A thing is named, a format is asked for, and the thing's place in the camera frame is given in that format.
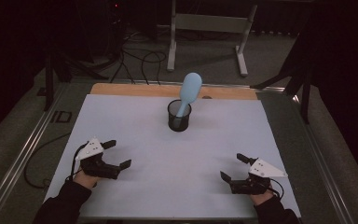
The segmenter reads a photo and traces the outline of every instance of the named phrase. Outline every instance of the wooden board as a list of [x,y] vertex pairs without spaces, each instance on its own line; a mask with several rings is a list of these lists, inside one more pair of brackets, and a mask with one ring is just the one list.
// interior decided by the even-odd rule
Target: wooden board
[[[173,85],[132,85],[97,83],[91,94],[129,95],[129,96],[168,96],[179,98],[181,86]],[[199,98],[257,100],[254,90],[245,87],[205,87],[200,90]]]

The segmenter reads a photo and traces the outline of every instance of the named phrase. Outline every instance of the white table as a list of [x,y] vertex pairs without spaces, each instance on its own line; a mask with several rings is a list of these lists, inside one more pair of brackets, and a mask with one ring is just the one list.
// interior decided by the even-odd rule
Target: white table
[[[168,127],[167,105],[175,98],[88,95],[48,190],[55,197],[71,170],[75,151],[92,137],[112,139],[103,160],[131,167],[117,180],[102,180],[81,209],[82,217],[114,219],[244,219],[256,217],[246,195],[231,194],[220,171],[245,179],[241,153],[284,171],[264,108],[257,100],[198,99],[189,127]],[[287,178],[282,203],[300,217]]]

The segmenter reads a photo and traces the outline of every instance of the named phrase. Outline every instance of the wire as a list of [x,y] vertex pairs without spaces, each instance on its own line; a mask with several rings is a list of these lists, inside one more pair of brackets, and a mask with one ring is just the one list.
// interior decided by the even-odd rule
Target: wire
[[282,195],[281,195],[281,197],[279,197],[279,200],[280,200],[281,198],[283,198],[284,189],[283,189],[282,185],[281,185],[278,181],[276,181],[276,180],[274,180],[274,179],[270,179],[270,180],[274,181],[275,183],[277,183],[277,184],[281,187],[281,189],[282,189]]
[[126,69],[127,72],[127,78],[131,81],[132,84],[135,84],[135,80],[133,80],[130,71],[127,67],[126,64],[124,64],[124,51],[121,50],[120,51],[120,66],[118,67],[118,69],[116,70],[116,72],[113,74],[112,78],[110,79],[110,83],[113,82],[113,80],[116,78],[116,76],[118,75],[118,72],[121,70],[121,67],[124,66],[124,68]]
[[89,142],[87,142],[87,143],[84,144],[84,145],[81,145],[81,146],[77,149],[77,151],[75,152],[74,159],[72,160],[71,174],[68,175],[65,179],[67,179],[67,180],[69,179],[70,181],[73,181],[73,180],[74,180],[74,175],[77,174],[77,173],[79,173],[79,172],[81,171],[81,170],[78,170],[78,171],[75,173],[76,156],[77,156],[77,154],[79,153],[79,151],[80,151],[83,147],[85,147],[88,143],[89,143]]
[[[131,37],[134,37],[134,36],[136,36],[136,35],[143,35],[144,38],[142,38],[142,39],[132,39],[132,38],[131,38]],[[141,33],[141,32],[133,33],[132,35],[130,35],[130,38],[129,38],[129,41],[132,41],[132,42],[145,42],[145,41],[148,41],[148,40],[150,40],[150,38],[147,37],[146,35],[144,35],[144,34]]]
[[[141,72],[142,72],[142,76],[144,77],[147,85],[149,84],[148,81],[147,81],[147,77],[146,77],[146,74],[145,74],[145,63],[158,63],[158,71],[157,71],[157,74],[156,74],[156,79],[157,79],[157,82],[158,84],[160,85],[159,83],[159,72],[161,70],[161,63],[164,62],[167,58],[167,55],[164,53],[164,52],[161,52],[161,51],[153,51],[153,50],[149,50],[149,49],[130,49],[130,50],[141,50],[141,51],[146,51],[146,55],[143,57],[143,58],[140,58],[134,54],[131,54],[129,52],[127,52],[126,50],[123,50],[124,53],[130,55],[131,57],[135,58],[135,59],[138,59],[141,61]],[[146,58],[149,57],[150,55],[155,55],[157,60],[156,61],[148,61]]]
[[131,73],[130,73],[130,70],[129,70],[129,67],[127,67],[126,64],[124,64],[123,62],[123,65],[124,65],[124,68],[126,69],[126,72],[127,72],[127,78],[130,79],[131,83],[132,84],[135,84],[135,80],[133,80],[132,76],[131,76]]
[[32,155],[31,155],[31,157],[30,157],[30,159],[25,163],[25,167],[24,167],[24,171],[23,171],[24,180],[25,180],[25,182],[26,182],[28,185],[30,185],[31,187],[36,188],[36,189],[45,189],[46,187],[49,186],[49,183],[47,183],[47,182],[48,182],[48,181],[51,182],[51,180],[46,179],[46,178],[43,179],[43,186],[38,186],[38,185],[32,183],[32,182],[29,180],[28,176],[27,176],[27,175],[28,175],[28,174],[27,174],[27,173],[28,173],[28,172],[27,172],[27,170],[28,170],[28,165],[29,165],[30,161],[32,160],[32,158],[34,157],[34,155],[36,155],[36,153],[37,153],[40,149],[42,149],[43,147],[47,146],[47,145],[50,144],[50,143],[53,143],[53,142],[55,142],[55,141],[57,141],[57,140],[60,140],[61,138],[64,138],[65,136],[68,136],[69,134],[71,134],[71,133],[66,133],[66,134],[64,134],[64,135],[61,135],[61,136],[59,136],[59,137],[56,137],[56,138],[54,138],[54,139],[52,139],[52,140],[46,142],[45,144],[41,145],[40,147],[37,147],[37,148],[34,150],[34,152],[32,153]]

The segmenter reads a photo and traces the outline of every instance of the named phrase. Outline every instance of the metal stand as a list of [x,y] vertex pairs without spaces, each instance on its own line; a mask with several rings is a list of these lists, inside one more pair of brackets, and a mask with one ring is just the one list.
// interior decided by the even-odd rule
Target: metal stand
[[68,63],[71,64],[73,67],[85,72],[90,77],[93,77],[95,79],[108,79],[108,77],[103,77],[93,72],[88,67],[72,59],[61,50],[54,47],[49,48],[46,51],[46,60],[45,60],[45,64],[46,64],[46,72],[45,72],[46,91],[44,92],[44,95],[46,96],[46,104],[44,109],[45,111],[48,111],[50,109],[50,106],[54,101],[54,78],[53,78],[54,71],[56,72],[59,81],[61,82],[70,82],[72,79],[72,75],[70,74],[67,67]]
[[292,77],[284,89],[283,93],[289,96],[295,96],[303,86],[303,94],[301,98],[301,117],[308,124],[308,105],[310,101],[310,81],[312,78],[313,65],[310,63],[302,63],[286,71],[281,71],[276,77],[272,77],[260,84],[251,85],[250,88],[262,90],[271,84],[287,77]]
[[176,0],[172,0],[172,17],[171,17],[171,45],[168,55],[167,70],[173,71],[175,64],[176,29],[198,30],[198,31],[216,31],[242,34],[242,41],[236,46],[238,64],[241,70],[241,76],[246,77],[248,70],[243,57],[243,49],[251,31],[257,5],[252,5],[248,18],[217,17],[205,15],[191,15],[176,13]]

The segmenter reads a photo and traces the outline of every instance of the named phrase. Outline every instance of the metal bar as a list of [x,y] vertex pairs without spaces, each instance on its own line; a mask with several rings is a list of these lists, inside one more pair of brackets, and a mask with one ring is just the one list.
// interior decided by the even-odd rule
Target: metal bar
[[243,33],[245,18],[176,14],[176,29]]
[[172,72],[175,69],[175,55],[176,55],[176,0],[172,0],[172,14],[171,14],[171,44],[170,52],[168,53],[167,70]]
[[257,5],[253,5],[251,12],[249,13],[248,19],[246,21],[245,28],[242,27],[242,41],[240,47],[237,49],[237,54],[243,54],[243,49],[245,48],[246,41],[248,40],[249,33],[251,32],[252,23],[255,18],[255,12],[257,10]]
[[45,79],[46,79],[46,104],[45,111],[48,111],[51,104],[54,101],[54,81],[53,81],[53,68],[51,64],[51,52],[48,51],[46,55],[46,69],[45,69]]
[[26,164],[26,162],[31,157],[34,149],[39,142],[43,132],[46,130],[48,123],[52,117],[53,111],[59,102],[59,99],[63,95],[64,91],[66,90],[68,84],[60,84],[60,87],[57,89],[56,93],[56,101],[53,102],[52,106],[50,107],[49,111],[44,112],[42,117],[37,122],[33,132],[31,133],[28,140],[25,142],[22,150],[17,157],[17,159],[12,163],[10,168],[8,169],[5,177],[0,184],[0,211],[4,206],[7,197],[9,196],[10,192],[13,190],[21,172]]
[[[293,102],[292,106],[295,111],[298,111],[298,103]],[[300,113],[296,113],[298,122],[303,126],[306,131],[307,139],[310,140],[310,154],[316,163],[316,167],[321,175],[322,181],[326,187],[326,191],[330,197],[332,205],[336,209],[336,213],[340,223],[342,224],[352,224],[354,223],[353,218],[351,216],[351,212],[349,211],[348,206],[345,204],[344,199],[341,195],[341,192],[338,188],[336,181],[334,180],[333,175],[330,172],[330,169],[324,159],[324,155],[320,150],[318,144],[316,143],[315,136],[313,135],[312,129],[309,125],[306,125],[303,122],[303,119]]]

